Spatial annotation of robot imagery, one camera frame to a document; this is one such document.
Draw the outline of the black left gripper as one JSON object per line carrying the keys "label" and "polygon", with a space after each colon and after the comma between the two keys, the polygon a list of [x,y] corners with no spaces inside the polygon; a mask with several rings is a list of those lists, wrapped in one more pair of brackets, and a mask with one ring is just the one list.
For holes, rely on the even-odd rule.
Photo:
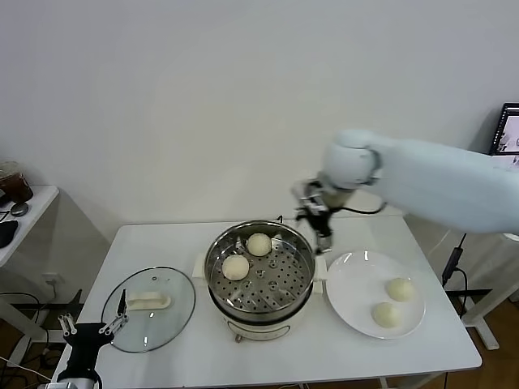
{"label": "black left gripper", "polygon": [[64,305],[58,322],[62,329],[65,341],[71,346],[71,354],[67,362],[67,369],[94,370],[100,349],[111,343],[114,334],[119,332],[127,323],[127,290],[123,289],[116,309],[115,318],[105,323],[79,323],[83,304],[80,298],[83,290],[79,289],[73,298]]}

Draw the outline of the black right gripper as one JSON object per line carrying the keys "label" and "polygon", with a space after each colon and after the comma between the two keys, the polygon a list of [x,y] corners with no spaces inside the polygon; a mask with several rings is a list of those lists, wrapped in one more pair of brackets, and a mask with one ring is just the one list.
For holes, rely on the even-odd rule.
{"label": "black right gripper", "polygon": [[321,198],[301,200],[299,219],[306,220],[318,236],[315,241],[315,254],[322,254],[324,250],[332,249],[332,230],[329,225],[331,215],[330,208]]}

